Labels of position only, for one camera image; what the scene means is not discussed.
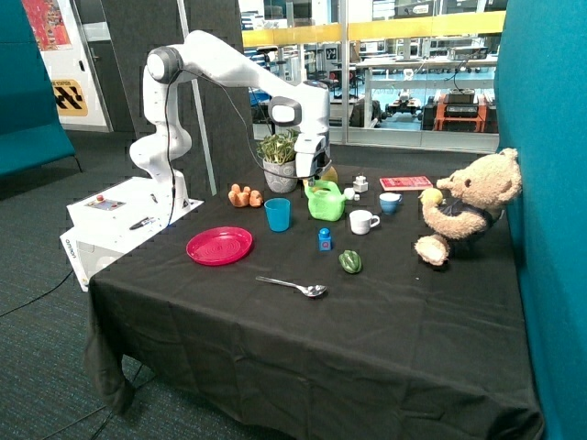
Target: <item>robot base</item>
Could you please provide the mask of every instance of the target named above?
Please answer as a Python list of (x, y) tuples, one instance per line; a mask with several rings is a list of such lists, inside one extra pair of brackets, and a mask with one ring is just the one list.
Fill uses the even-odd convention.
[(60, 239), (84, 292), (100, 270), (203, 203), (176, 201), (170, 221), (171, 206), (155, 190), (153, 179), (134, 177), (67, 207), (73, 228)]

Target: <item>caution sign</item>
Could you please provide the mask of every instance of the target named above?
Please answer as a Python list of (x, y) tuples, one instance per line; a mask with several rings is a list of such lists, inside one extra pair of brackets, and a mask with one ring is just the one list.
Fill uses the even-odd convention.
[(51, 81), (55, 104), (59, 116), (87, 116), (88, 106), (85, 104), (82, 87), (75, 80)]

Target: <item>orange machine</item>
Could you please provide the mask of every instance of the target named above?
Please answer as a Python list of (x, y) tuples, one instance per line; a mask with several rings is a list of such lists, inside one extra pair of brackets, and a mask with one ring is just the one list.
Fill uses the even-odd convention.
[(487, 121), (485, 96), (482, 94), (462, 96), (463, 98), (460, 99), (454, 93), (440, 95), (437, 102), (434, 130), (485, 132)]

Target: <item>metal spoon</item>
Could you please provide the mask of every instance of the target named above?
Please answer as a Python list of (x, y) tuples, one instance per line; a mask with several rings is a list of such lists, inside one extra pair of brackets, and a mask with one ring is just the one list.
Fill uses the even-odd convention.
[(304, 287), (304, 286), (298, 286), (297, 284), (293, 284), (292, 282), (274, 280), (273, 278), (255, 277), (255, 280), (272, 282), (273, 284), (281, 284), (282, 286), (295, 287), (297, 290), (299, 290), (301, 293), (303, 293), (308, 298), (315, 298), (316, 296), (320, 296), (327, 289), (327, 286), (322, 286), (320, 284), (317, 284), (316, 286)]

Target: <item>door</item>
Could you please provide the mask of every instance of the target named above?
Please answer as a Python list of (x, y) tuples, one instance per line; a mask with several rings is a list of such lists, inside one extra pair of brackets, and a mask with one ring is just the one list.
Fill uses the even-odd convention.
[(112, 131), (94, 65), (70, 0), (22, 0), (66, 129)]

